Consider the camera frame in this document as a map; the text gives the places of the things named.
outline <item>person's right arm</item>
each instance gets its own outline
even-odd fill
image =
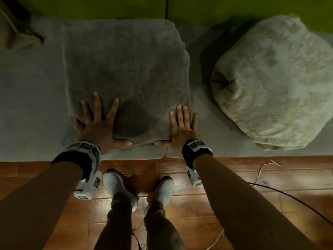
[[[157,141],[156,145],[181,152],[187,140],[198,139],[197,114],[191,127],[187,106],[182,109],[178,105],[177,120],[171,111],[172,140]],[[317,249],[256,189],[212,155],[200,155],[193,161],[193,166],[202,180],[214,214],[236,250]]]

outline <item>floor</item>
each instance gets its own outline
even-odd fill
[[[306,202],[333,221],[333,156],[301,157],[248,157],[218,158],[246,181],[253,182],[264,163],[274,160],[282,167],[267,165],[258,180],[259,184],[285,191]],[[0,163],[0,199],[45,170],[49,162]],[[114,168],[128,178],[140,193],[138,209],[133,213],[133,229],[145,249],[146,232],[143,211],[146,197],[156,181],[170,175],[176,189],[166,214],[174,224],[187,249],[205,250],[213,243],[222,227],[212,212],[204,188],[193,187],[185,173],[182,159],[163,157],[159,160],[103,161],[101,171]],[[320,249],[333,249],[333,227],[308,208],[290,197],[257,188],[295,226],[313,240]],[[79,200],[71,196],[45,250],[93,249],[106,222],[111,198],[100,186],[94,200]],[[138,249],[132,239],[132,249]],[[221,237],[211,249],[233,249],[225,237]]]

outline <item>hand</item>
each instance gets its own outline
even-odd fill
[[[128,147],[133,144],[130,140],[118,140],[112,138],[112,128],[114,118],[119,108],[119,98],[114,100],[114,103],[106,116],[105,121],[102,121],[102,100],[100,94],[95,91],[95,112],[94,121],[90,114],[89,106],[86,100],[81,100],[83,113],[85,116],[86,125],[82,124],[77,118],[74,119],[74,126],[79,133],[79,141],[87,140],[99,146],[102,154],[107,153],[110,149]]]
[[[177,105],[177,120],[174,111],[170,111],[170,123],[172,130],[171,141],[157,140],[156,146],[165,146],[172,149],[175,152],[181,153],[183,146],[189,139],[198,139],[197,136],[197,125],[198,125],[198,114],[194,114],[192,128],[189,123],[189,108],[185,105],[183,109],[181,104]]]

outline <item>shoe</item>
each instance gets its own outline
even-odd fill
[[[161,202],[164,208],[171,201],[171,198],[173,196],[173,191],[174,191],[174,184],[172,178],[170,176],[163,177],[156,188],[156,195],[152,202],[159,201]],[[147,213],[150,206],[151,203],[147,206],[146,210],[144,211],[144,214]]]
[[[125,193],[131,200],[132,212],[136,210],[138,207],[139,199],[125,188],[123,179],[119,174],[114,171],[106,172],[103,175],[103,183],[104,188],[107,190],[111,197],[113,197],[114,194],[118,192]]]

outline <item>pants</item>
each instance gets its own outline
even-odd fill
[[[165,218],[165,210],[154,201],[144,218],[147,250],[184,250],[184,243],[173,224]],[[130,250],[132,236],[132,205],[124,193],[116,193],[111,202],[106,226],[94,250]]]

